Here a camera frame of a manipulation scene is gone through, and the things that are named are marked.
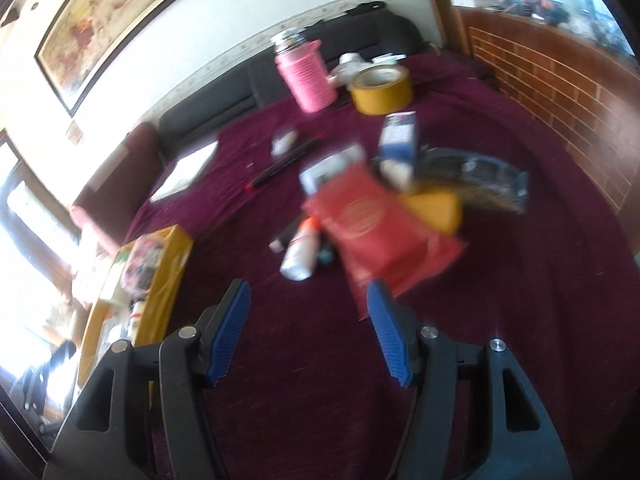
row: yellow tray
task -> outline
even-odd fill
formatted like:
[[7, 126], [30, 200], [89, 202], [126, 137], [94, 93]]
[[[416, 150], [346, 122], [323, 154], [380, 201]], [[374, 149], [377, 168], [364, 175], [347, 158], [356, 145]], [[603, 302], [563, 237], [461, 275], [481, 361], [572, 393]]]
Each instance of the yellow tray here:
[[[140, 317], [140, 326], [134, 346], [144, 346], [159, 343], [164, 339], [166, 329], [169, 324], [175, 297], [180, 288], [182, 274], [186, 266], [187, 259], [193, 247], [193, 240], [185, 233], [180, 226], [174, 225], [153, 233], [164, 238], [166, 246], [160, 259], [156, 273], [151, 281], [151, 288], [146, 297], [146, 306]], [[116, 258], [112, 269], [118, 263], [118, 256], [125, 252], [130, 252], [134, 242], [122, 247]], [[82, 388], [86, 384], [89, 375], [94, 370], [96, 363], [96, 353], [100, 345], [100, 334], [104, 321], [112, 313], [109, 300], [123, 301], [124, 291], [120, 287], [119, 276], [116, 283], [108, 283], [110, 278], [102, 287], [100, 299], [96, 301], [89, 314], [82, 344], [80, 346], [80, 361], [78, 365], [78, 387]]]

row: gold logo on red bag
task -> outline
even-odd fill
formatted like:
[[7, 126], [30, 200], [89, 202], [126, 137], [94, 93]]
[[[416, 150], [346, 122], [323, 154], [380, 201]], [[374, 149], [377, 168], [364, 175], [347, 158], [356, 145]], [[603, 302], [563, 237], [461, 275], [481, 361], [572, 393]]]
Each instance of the gold logo on red bag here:
[[344, 226], [347, 236], [356, 238], [376, 227], [382, 220], [383, 213], [377, 200], [359, 198], [344, 208], [338, 221]]

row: red bag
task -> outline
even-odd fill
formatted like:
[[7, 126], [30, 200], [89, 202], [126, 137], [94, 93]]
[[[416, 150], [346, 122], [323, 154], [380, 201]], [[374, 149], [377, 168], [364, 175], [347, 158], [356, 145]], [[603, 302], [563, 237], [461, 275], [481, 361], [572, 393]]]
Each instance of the red bag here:
[[317, 218], [340, 251], [360, 319], [369, 315], [366, 288], [385, 280], [394, 296], [440, 274], [464, 250], [456, 237], [434, 231], [371, 176], [352, 164], [309, 197], [303, 210]]

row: roll of tape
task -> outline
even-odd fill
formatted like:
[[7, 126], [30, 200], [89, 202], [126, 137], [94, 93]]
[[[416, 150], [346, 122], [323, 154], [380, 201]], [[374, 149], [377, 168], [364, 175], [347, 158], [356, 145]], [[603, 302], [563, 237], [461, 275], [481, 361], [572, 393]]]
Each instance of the roll of tape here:
[[387, 115], [414, 100], [409, 71], [404, 66], [372, 66], [360, 72], [351, 85], [356, 109], [365, 115]]

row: table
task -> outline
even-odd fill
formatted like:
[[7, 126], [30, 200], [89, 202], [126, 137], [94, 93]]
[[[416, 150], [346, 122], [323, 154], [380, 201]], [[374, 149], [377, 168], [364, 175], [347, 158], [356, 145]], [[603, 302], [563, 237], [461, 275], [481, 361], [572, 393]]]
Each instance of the table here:
[[[521, 216], [466, 210], [463, 256], [401, 301], [455, 340], [503, 339], [579, 478], [640, 385], [640, 276], [622, 231], [545, 124], [435, 54], [405, 65], [422, 142], [529, 171], [530, 202]], [[132, 224], [129, 238], [175, 223], [194, 238], [170, 330], [217, 303], [231, 279], [251, 285], [229, 374], [205, 394], [234, 480], [383, 479], [396, 452], [411, 393], [389, 376], [371, 323], [357, 321], [342, 267], [289, 282], [278, 273], [282, 256], [268, 249], [299, 212], [298, 171], [324, 151], [244, 192], [270, 164], [274, 133], [295, 126], [302, 136], [322, 136], [326, 151], [357, 140], [373, 154], [382, 121], [351, 104], [305, 115], [292, 100], [277, 102], [222, 131], [203, 178], [166, 202], [147, 203]], [[161, 452], [158, 460], [168, 468]]]

